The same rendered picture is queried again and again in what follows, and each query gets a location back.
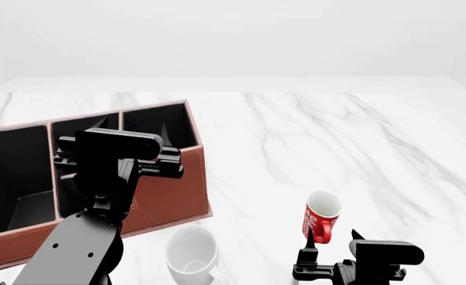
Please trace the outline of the red patterned mug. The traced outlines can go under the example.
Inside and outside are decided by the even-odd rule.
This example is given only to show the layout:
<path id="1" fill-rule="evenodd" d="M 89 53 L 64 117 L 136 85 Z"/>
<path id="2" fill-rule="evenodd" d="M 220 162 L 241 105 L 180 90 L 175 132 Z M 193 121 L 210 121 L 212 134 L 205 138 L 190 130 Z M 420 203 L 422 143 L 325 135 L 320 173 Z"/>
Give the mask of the red patterned mug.
<path id="1" fill-rule="evenodd" d="M 335 194 L 313 192 L 306 200 L 302 233 L 308 238 L 309 232 L 312 232 L 314 243 L 328 244 L 341 210 L 342 204 Z"/>

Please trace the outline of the brown leather desk caddy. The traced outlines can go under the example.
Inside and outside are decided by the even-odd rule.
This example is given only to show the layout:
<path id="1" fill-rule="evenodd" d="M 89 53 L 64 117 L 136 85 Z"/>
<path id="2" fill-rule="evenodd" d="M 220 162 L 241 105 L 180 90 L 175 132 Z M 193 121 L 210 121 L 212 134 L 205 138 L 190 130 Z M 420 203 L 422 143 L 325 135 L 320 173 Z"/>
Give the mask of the brown leather desk caddy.
<path id="1" fill-rule="evenodd" d="M 107 129 L 161 134 L 181 151 L 180 179 L 141 177 L 122 237 L 209 217 L 204 149 L 186 101 L 0 127 L 0 270 L 26 263 L 54 227 L 77 213 L 82 194 L 73 174 L 53 163 L 57 139 L 103 116 Z"/>

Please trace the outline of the white ceramic mug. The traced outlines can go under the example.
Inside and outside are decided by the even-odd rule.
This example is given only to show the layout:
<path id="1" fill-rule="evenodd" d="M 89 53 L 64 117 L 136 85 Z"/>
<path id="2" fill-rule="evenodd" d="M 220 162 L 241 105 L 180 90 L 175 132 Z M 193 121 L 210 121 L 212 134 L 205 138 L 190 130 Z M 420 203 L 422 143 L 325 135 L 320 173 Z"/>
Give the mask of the white ceramic mug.
<path id="1" fill-rule="evenodd" d="M 218 265 L 213 234 L 200 225 L 182 227 L 168 241 L 165 262 L 176 284 L 211 285 L 210 271 Z"/>

